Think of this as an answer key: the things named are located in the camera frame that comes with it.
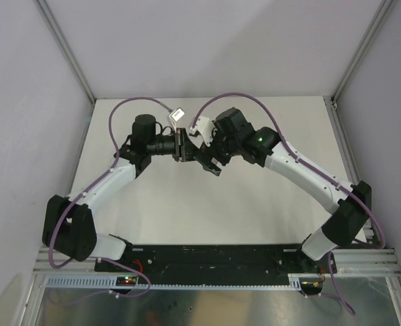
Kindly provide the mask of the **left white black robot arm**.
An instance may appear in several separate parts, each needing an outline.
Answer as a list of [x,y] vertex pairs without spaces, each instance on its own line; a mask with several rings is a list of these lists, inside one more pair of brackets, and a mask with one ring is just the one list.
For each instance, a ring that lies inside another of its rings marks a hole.
[[176,161],[192,159],[195,145],[185,128],[169,134],[157,131],[159,122],[149,114],[135,118],[132,133],[115,153],[114,162],[91,185],[68,196],[55,195],[47,203],[43,244],[72,260],[89,257],[109,259],[119,271],[128,270],[134,261],[128,242],[110,234],[99,234],[95,217],[99,210],[150,165],[153,156],[172,156]]

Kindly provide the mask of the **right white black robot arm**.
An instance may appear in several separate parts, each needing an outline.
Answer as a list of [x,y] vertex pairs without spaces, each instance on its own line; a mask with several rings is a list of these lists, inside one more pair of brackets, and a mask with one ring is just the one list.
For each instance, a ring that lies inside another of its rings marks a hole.
[[239,109],[232,107],[215,120],[200,116],[192,123],[190,133],[202,137],[201,150],[207,158],[224,166],[232,157],[241,156],[287,178],[330,213],[300,246],[297,266],[304,272],[319,267],[327,252],[351,244],[368,220],[371,188],[367,183],[355,185],[338,179],[283,141],[275,130],[255,130]]

